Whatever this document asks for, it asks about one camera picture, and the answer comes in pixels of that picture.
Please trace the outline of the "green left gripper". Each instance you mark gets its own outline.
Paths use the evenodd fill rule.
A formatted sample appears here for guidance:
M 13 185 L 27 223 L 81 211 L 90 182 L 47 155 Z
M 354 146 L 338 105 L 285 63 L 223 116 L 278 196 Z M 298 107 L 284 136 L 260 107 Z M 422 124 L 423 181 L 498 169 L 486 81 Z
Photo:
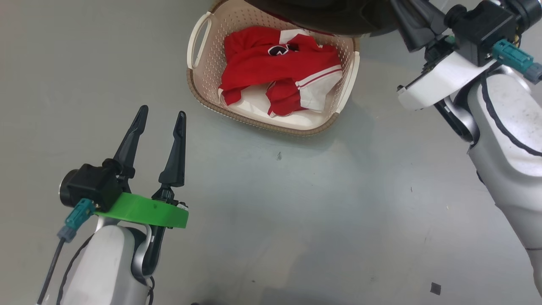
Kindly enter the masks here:
M 147 125 L 149 107 L 142 105 L 133 122 L 130 124 L 113 159 L 120 165 L 119 176 L 134 178 L 134 159 L 139 139 Z M 168 162 L 160 173 L 159 183 L 170 187 L 182 187 L 185 184 L 186 161 L 186 113 L 180 111 L 174 126 L 174 142 Z M 120 221 L 143 225 L 155 225 L 168 228 L 186 228 L 188 224 L 188 207 L 178 203 L 160 201 L 137 193 L 116 191 L 98 197 L 95 195 L 96 229 L 108 225 L 116 225 Z

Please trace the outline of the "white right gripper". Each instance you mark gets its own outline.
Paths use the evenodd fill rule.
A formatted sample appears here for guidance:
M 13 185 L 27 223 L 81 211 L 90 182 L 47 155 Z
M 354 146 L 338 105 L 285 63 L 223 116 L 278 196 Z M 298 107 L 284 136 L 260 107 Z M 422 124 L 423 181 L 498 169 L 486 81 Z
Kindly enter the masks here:
M 412 53 L 425 47 L 447 26 L 445 14 L 428 0 L 391 0 L 391 12 L 407 50 Z M 496 62 L 478 67 L 456 51 L 454 36 L 442 36 L 426 46 L 422 73 L 406 86 L 397 89 L 400 104 L 409 110 L 430 107 L 459 91 Z

